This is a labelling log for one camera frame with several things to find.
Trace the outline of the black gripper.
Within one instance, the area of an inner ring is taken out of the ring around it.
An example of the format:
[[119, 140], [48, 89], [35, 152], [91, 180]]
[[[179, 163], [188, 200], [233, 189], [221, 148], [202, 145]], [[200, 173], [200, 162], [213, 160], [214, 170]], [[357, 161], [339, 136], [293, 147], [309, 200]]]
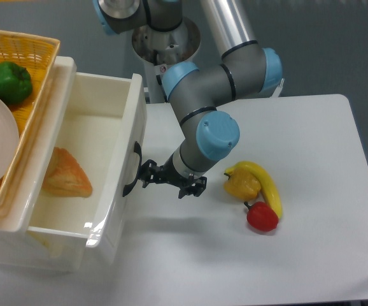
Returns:
[[146, 188], [149, 184], [169, 184], [175, 186], [180, 189], [179, 199], [191, 195], [199, 197], [207, 187], [206, 177], [195, 179], [193, 175], [184, 177], [179, 174], [174, 167], [172, 159], [168, 159], [161, 167], [154, 160], [147, 160], [139, 169], [139, 179], [142, 182], [142, 188]]

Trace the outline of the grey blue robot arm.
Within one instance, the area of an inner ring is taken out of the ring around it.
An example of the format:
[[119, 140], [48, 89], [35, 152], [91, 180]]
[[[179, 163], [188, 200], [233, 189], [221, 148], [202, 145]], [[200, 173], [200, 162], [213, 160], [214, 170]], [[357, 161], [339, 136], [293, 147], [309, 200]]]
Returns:
[[169, 184], [180, 196], [199, 196], [205, 173], [225, 158], [239, 141], [239, 126], [218, 107], [250, 94], [275, 88], [282, 64], [271, 48], [262, 48], [240, 1], [201, 3], [221, 62], [201, 70], [191, 60], [198, 51], [197, 27], [182, 13], [181, 1], [94, 1], [108, 34], [132, 31], [132, 46], [142, 60], [166, 66], [155, 86], [172, 107], [183, 142], [158, 165], [140, 161], [135, 179], [144, 186]]

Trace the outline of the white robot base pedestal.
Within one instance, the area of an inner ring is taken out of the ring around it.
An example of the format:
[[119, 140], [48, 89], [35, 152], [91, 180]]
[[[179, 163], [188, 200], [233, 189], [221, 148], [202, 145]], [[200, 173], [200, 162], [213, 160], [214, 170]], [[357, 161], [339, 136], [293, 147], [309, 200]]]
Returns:
[[165, 103], [162, 77], [173, 65], [193, 61], [201, 45], [199, 28], [188, 18], [173, 31], [157, 32], [146, 25], [133, 31], [132, 47], [142, 60], [149, 103]]

